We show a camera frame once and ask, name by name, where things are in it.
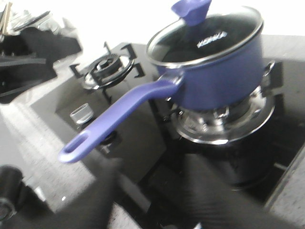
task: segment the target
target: purple lid knob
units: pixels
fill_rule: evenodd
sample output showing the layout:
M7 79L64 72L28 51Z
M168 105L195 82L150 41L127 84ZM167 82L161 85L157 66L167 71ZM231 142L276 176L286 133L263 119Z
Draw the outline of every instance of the purple lid knob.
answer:
M172 11L183 18L188 26L195 26L205 20L212 0L180 0Z

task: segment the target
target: hanging hole in handle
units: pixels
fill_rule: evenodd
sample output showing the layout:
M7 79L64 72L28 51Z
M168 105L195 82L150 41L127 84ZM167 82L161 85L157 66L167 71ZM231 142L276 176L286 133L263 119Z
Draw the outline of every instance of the hanging hole in handle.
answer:
M63 151L66 154L72 153L77 147L79 147L87 138L89 134L87 132L81 132L75 139L69 142Z

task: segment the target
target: stainless steel lid rim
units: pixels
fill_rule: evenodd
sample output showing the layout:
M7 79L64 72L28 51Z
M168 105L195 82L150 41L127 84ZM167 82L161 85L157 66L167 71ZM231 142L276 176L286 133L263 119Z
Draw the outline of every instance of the stainless steel lid rim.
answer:
M252 12L254 12L257 16L257 25L255 27L255 29L250 33L249 36L247 36L245 39L241 40L240 42L238 42L236 45L223 50L219 53L216 53L214 55L210 55L210 56L206 56L203 58L199 58L199 59L195 59L195 60L191 60L191 61L185 61L185 62L162 62L162 61L158 61L156 59L154 59L151 56L151 49L153 49L155 47L155 45L157 44L158 41L156 41L156 38L163 33L166 30L169 30L169 28L171 26L173 26L176 23L182 23L181 20L178 20L172 24L170 24L169 26L165 27L163 30L159 31L158 33L156 33L151 40L148 42L147 46L146 46L146 57L148 58L148 60L158 66L163 66L169 69L174 69L174 68L182 68L182 67L194 67L194 66L198 66L198 65L205 65L205 64L211 64L213 63L215 60L221 60L224 57L230 57L231 53L237 52L239 51L242 47L244 47L245 45L247 45L248 43L250 43L252 41L252 39L254 39L258 34L261 33L263 27L264 27L264 21L261 17L261 14L259 13L259 11L257 11L254 8L251 7L246 7L243 6L242 8L244 9L248 9L251 10ZM209 15L207 18L211 18L213 16L216 15L221 15L221 14L212 14Z

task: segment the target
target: purple saucepan handle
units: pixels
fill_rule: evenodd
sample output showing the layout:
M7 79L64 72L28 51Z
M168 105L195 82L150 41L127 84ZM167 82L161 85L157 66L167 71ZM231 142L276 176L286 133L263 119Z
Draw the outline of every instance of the purple saucepan handle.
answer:
M195 26L205 20L212 0L180 0L172 6L179 17L183 18L188 26Z
M137 86L123 95L94 122L73 138L59 153L59 160L74 163L89 154L127 116L148 99L166 98L175 94L183 77L166 73L158 81Z

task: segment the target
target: blue saucepan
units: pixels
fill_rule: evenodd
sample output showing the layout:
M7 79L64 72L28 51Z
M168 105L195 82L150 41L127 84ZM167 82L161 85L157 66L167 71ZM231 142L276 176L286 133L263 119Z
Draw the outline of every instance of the blue saucepan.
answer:
M82 159L148 99L171 97L184 109L210 110L244 99L260 84L260 13L239 7L206 17L210 3L181 0L173 5L181 19L158 32L146 49L160 79L115 102L61 150L60 161Z

